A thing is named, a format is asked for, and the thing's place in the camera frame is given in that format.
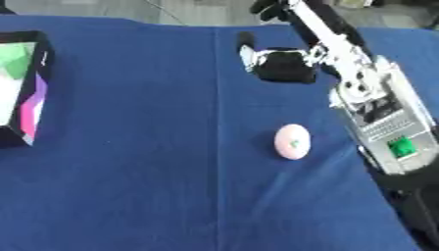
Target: blue tablecloth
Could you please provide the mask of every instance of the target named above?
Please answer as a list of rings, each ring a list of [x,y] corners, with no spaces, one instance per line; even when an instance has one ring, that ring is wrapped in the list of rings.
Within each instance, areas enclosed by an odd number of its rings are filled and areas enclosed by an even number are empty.
[[[49,35],[57,62],[35,147],[0,151],[0,250],[416,250],[328,108],[334,79],[243,70],[238,31],[302,47],[288,26],[0,18],[27,29]],[[438,115],[439,36],[362,33]],[[313,136],[301,161],[272,148],[290,123]]]

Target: small ball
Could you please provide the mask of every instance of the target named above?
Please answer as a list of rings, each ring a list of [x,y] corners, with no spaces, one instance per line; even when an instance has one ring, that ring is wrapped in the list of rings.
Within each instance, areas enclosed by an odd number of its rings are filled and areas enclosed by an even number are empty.
[[[301,125],[285,125],[277,132],[274,146],[284,158],[302,159],[311,149],[310,133]]]

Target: cable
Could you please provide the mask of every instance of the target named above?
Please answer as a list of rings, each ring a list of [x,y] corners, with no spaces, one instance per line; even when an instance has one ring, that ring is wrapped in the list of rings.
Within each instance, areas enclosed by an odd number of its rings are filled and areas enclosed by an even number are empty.
[[[176,20],[177,22],[179,22],[181,25],[187,25],[185,22],[183,22],[181,19],[179,19],[176,15],[174,15],[173,13],[171,13],[170,11],[168,11],[167,9],[165,9],[163,6],[160,6],[158,4],[155,4],[153,2],[151,2],[150,0],[143,0],[145,1],[145,3],[148,3],[149,5],[152,5],[154,7],[156,7],[157,9],[163,11],[166,15],[170,16],[171,18],[173,18],[174,20]]]

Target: box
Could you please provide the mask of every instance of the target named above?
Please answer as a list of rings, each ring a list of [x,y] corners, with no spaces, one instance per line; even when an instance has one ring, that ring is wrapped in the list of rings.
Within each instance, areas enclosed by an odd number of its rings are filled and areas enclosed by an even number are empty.
[[[54,58],[42,32],[0,33],[0,147],[33,144]]]

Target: floor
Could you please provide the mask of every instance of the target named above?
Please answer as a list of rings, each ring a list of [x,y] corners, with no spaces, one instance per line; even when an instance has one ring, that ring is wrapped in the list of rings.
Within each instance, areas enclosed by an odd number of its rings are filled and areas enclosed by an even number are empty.
[[[260,25],[262,22],[248,13],[254,1],[6,0],[8,7],[19,14],[120,17],[166,25]],[[356,26],[420,27],[433,19],[431,7],[405,6],[399,1],[382,8],[336,10]]]

